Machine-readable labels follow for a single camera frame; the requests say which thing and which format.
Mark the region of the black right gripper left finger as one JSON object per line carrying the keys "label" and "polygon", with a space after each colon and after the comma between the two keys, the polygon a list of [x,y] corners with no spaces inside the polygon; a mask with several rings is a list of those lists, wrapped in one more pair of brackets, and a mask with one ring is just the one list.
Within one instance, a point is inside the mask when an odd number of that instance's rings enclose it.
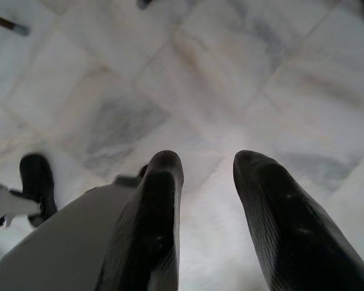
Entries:
{"label": "black right gripper left finger", "polygon": [[175,152],[152,157],[116,221],[97,290],[178,290],[183,183]]}

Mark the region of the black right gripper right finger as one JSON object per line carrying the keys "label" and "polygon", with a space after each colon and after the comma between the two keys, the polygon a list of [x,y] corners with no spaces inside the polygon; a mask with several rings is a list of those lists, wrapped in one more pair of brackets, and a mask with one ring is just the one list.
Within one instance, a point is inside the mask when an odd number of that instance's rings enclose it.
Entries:
{"label": "black right gripper right finger", "polygon": [[270,290],[364,290],[364,261],[281,164],[242,150],[233,176]]}

